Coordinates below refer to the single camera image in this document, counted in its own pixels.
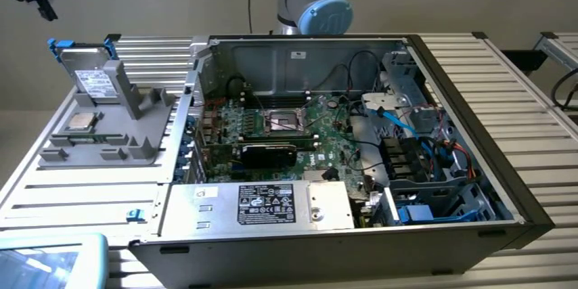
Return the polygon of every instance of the blue latch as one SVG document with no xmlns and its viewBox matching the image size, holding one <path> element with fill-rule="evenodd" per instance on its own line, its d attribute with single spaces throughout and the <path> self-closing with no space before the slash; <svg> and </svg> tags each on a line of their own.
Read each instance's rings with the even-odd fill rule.
<svg viewBox="0 0 578 289">
<path fill-rule="evenodd" d="M 73 47 L 74 44 L 76 44 L 76 42 L 73 42 L 72 40 L 61 40 L 61 41 L 57 41 L 56 47 L 61 47 L 61 48 L 68 49 L 69 47 Z"/>
<path fill-rule="evenodd" d="M 184 156 L 189 153 L 189 151 L 190 151 L 190 148 L 186 145 L 181 145 L 178 147 L 178 155 Z"/>
<path fill-rule="evenodd" d="M 126 213 L 126 222 L 132 223 L 132 222 L 144 222 L 144 210 L 142 209 L 132 209 L 128 213 Z"/>
<path fill-rule="evenodd" d="M 188 145 L 190 143 L 190 141 L 192 141 L 192 138 L 189 135 L 182 135 L 182 137 L 180 138 L 180 143 L 182 145 Z"/>
<path fill-rule="evenodd" d="M 194 117 L 186 115 L 186 129 L 192 129 L 193 126 L 194 126 Z"/>
<path fill-rule="evenodd" d="M 172 181 L 181 182 L 184 178 L 184 170 L 182 169 L 174 169 L 172 172 Z"/>
<path fill-rule="evenodd" d="M 112 60 L 117 60 L 118 59 L 118 55 L 116 54 L 116 48 L 114 48 L 114 45 L 113 45 L 110 39 L 105 39 L 104 40 L 104 47 L 108 50 L 108 54 L 110 55 L 110 59 Z"/>
<path fill-rule="evenodd" d="M 54 56 L 56 61 L 61 64 L 62 60 L 60 59 L 60 56 L 57 55 L 57 52 L 56 52 L 56 40 L 54 39 L 48 39 L 46 43 L 48 43 L 48 50 L 50 50 L 52 55 Z"/>
<path fill-rule="evenodd" d="M 177 157 L 177 161 L 176 161 L 176 166 L 181 167 L 184 165 L 186 165 L 188 159 L 184 157 Z"/>
<path fill-rule="evenodd" d="M 424 223 L 463 223 L 476 220 L 476 210 L 465 212 L 460 216 L 433 217 L 427 204 L 401 206 L 397 209 L 399 220 L 404 225 L 419 225 Z"/>
</svg>

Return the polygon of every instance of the white wall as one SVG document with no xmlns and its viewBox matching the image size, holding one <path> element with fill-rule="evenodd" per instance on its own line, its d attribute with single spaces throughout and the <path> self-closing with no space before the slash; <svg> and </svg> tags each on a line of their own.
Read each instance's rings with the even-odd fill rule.
<svg viewBox="0 0 578 289">
<path fill-rule="evenodd" d="M 497 46 L 531 47 L 541 30 L 578 30 L 575 0 L 351 0 L 351 32 L 483 30 Z M 275 28 L 276 0 L 252 0 L 255 32 Z M 246 33 L 246 0 L 56 0 L 60 19 L 32 5 L 0 0 L 0 109 L 53 108 L 70 81 L 46 39 L 100 41 L 125 35 Z M 535 77 L 548 87 L 554 77 Z"/>
<path fill-rule="evenodd" d="M 50 117 L 52 111 L 0 110 L 0 189 Z"/>
</svg>

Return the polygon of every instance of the hard drive label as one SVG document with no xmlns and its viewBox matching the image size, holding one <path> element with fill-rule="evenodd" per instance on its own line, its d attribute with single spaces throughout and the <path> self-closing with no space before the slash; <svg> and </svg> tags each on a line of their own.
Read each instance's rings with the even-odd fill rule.
<svg viewBox="0 0 578 289">
<path fill-rule="evenodd" d="M 102 70 L 74 70 L 74 73 L 92 98 L 116 97 L 110 78 Z"/>
<path fill-rule="evenodd" d="M 292 184 L 240 185 L 236 221 L 241 225 L 293 223 Z"/>
</svg>

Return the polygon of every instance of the slotted metal surface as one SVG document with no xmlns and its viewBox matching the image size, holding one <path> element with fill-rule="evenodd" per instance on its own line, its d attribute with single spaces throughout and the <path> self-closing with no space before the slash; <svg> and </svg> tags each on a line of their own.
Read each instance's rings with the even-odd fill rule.
<svg viewBox="0 0 578 289">
<path fill-rule="evenodd" d="M 578 55 L 578 33 L 556 32 L 558 41 Z"/>
<path fill-rule="evenodd" d="M 190 38 L 122 38 L 116 48 L 130 82 L 138 87 L 165 87 L 178 96 L 190 70 L 189 44 Z M 69 110 L 69 102 L 70 95 L 54 116 Z M 162 149 L 177 104 L 178 100 L 161 140 Z M 194 115 L 200 110 L 192 108 L 188 113 Z M 38 171 L 34 166 L 40 158 L 30 156 L 22 161 L 26 159 L 29 168 L 1 189 L 9 195 L 0 200 L 0 236 L 94 231 L 108 237 L 112 245 L 125 245 L 126 240 L 149 233 L 154 227 L 148 221 L 158 194 L 157 182 L 165 175 L 165 152 L 158 153 L 153 165 L 114 169 L 113 173 L 109 169 Z M 136 208 L 144 210 L 146 220 L 137 225 L 125 219 L 126 212 Z"/>
</svg>

